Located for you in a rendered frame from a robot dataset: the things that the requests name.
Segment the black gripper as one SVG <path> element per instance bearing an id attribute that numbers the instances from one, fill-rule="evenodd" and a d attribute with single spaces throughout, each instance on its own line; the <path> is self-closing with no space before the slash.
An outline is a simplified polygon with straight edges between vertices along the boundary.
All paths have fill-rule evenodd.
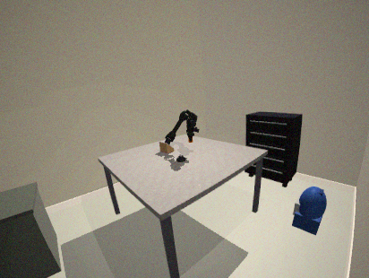
<path id="1" fill-rule="evenodd" d="M 187 136 L 191 142 L 194 136 L 193 128 L 191 126 L 186 126 L 186 127 L 187 127 L 186 133 L 188 133 Z"/>

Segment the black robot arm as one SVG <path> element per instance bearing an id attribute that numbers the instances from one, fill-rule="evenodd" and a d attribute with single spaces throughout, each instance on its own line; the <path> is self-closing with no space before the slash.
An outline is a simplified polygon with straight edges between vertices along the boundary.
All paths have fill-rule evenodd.
<path id="1" fill-rule="evenodd" d="M 186 114 L 188 114 L 188 116 Z M 193 132 L 197 132 L 199 133 L 199 129 L 196 127 L 196 122 L 197 122 L 197 115 L 195 115 L 193 112 L 191 112 L 190 110 L 185 110 L 183 112 L 180 113 L 179 116 L 179 120 L 176 123 L 174 129 L 172 131 L 170 131 L 167 135 L 166 135 L 166 141 L 165 143 L 170 144 L 171 142 L 174 141 L 175 137 L 176 137 L 176 131 L 178 130 L 178 128 L 181 126 L 181 124 L 183 123 L 183 121 L 186 120 L 186 125 L 187 126 L 191 126 L 193 128 Z"/>

